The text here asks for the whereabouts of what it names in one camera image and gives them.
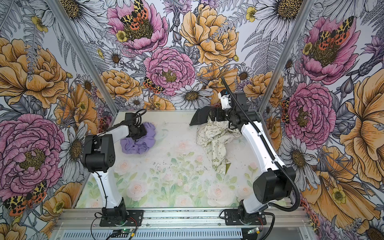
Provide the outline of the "purple cloth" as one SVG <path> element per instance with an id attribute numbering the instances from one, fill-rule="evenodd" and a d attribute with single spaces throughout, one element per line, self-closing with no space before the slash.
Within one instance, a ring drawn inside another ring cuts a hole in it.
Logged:
<path id="1" fill-rule="evenodd" d="M 150 148 L 152 148 L 155 143 L 156 128 L 152 123 L 144 122 L 143 123 L 147 134 L 137 140 L 132 138 L 124 138 L 120 140 L 122 147 L 122 152 L 125 154 L 144 154 Z"/>

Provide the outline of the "cream patterned cloth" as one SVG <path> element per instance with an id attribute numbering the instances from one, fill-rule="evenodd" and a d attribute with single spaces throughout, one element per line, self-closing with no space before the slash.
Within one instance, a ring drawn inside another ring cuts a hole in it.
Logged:
<path id="1" fill-rule="evenodd" d="M 219 174 L 226 174 L 231 165 L 226 145 L 240 136 L 238 129 L 229 128 L 229 121 L 217 122 L 208 118 L 208 122 L 198 128 L 196 142 L 205 150 L 213 169 Z"/>

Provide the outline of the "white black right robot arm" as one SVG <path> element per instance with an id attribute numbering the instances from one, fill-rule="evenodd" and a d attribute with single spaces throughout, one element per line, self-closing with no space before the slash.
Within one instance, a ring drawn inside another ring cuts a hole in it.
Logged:
<path id="1" fill-rule="evenodd" d="M 268 207 L 293 212 L 300 206 L 300 191 L 295 184 L 296 171 L 280 159 L 263 129 L 258 113 L 249 109 L 245 93 L 223 90 L 218 94 L 220 108 L 213 108 L 214 120 L 229 122 L 249 143 L 256 158 L 259 176 L 253 182 L 253 193 L 241 201 L 243 216 L 262 213 Z"/>

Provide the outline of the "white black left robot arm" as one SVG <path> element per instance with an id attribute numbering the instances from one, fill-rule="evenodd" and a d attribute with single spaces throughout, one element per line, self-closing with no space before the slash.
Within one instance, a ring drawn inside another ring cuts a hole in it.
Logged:
<path id="1" fill-rule="evenodd" d="M 140 109 L 135 113 L 126 113 L 123 121 L 106 132 L 89 134 L 85 138 L 81 163 L 96 180 L 105 209 L 118 207 L 123 201 L 114 174 L 110 172 L 116 161 L 115 143 L 125 138 L 137 140 L 146 135 L 147 130 L 142 124 L 142 115 L 146 112 Z"/>

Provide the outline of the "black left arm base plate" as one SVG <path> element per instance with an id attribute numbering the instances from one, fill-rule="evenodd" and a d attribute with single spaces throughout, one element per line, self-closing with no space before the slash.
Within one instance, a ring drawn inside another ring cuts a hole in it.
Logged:
<path id="1" fill-rule="evenodd" d="M 100 220 L 100 227 L 140 227 L 144 216 L 143 210 L 107 209 Z"/>

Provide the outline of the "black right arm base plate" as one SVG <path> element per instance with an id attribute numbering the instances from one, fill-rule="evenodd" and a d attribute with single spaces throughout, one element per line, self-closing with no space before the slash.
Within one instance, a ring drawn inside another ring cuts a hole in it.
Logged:
<path id="1" fill-rule="evenodd" d="M 242 208 L 225 209 L 219 217 L 225 221 L 226 226 L 261 226 L 266 225 L 265 215 L 260 213 L 249 214 Z"/>

